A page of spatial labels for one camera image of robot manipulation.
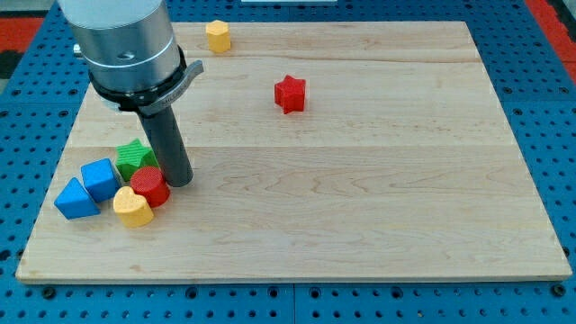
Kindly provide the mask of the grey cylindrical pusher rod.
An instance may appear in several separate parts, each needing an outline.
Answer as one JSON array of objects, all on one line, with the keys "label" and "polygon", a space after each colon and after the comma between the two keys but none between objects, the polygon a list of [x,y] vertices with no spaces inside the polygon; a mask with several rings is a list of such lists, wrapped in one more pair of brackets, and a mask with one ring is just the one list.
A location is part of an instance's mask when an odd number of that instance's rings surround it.
[{"label": "grey cylindrical pusher rod", "polygon": [[172,107],[151,115],[137,115],[166,182],[172,187],[188,185],[194,172]]}]

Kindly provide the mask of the black clamp flange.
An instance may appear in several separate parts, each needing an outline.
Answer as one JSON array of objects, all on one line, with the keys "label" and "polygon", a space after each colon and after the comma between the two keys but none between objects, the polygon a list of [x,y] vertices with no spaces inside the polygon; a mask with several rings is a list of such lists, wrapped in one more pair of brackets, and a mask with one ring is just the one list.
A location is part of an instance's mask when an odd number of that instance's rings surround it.
[{"label": "black clamp flange", "polygon": [[92,73],[89,79],[101,100],[118,113],[143,113],[150,116],[167,108],[179,99],[193,80],[204,72],[203,62],[186,63],[184,52],[178,48],[180,65],[175,72],[160,84],[141,91],[120,92],[101,85]]}]

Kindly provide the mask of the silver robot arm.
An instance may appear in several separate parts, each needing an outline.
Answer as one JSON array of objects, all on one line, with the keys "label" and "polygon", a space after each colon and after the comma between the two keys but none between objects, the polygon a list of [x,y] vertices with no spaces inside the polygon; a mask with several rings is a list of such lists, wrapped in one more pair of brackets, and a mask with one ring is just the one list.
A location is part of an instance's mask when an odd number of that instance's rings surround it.
[{"label": "silver robot arm", "polygon": [[187,63],[164,0],[58,0],[94,90],[138,115],[167,183],[194,176],[172,104],[203,72]]}]

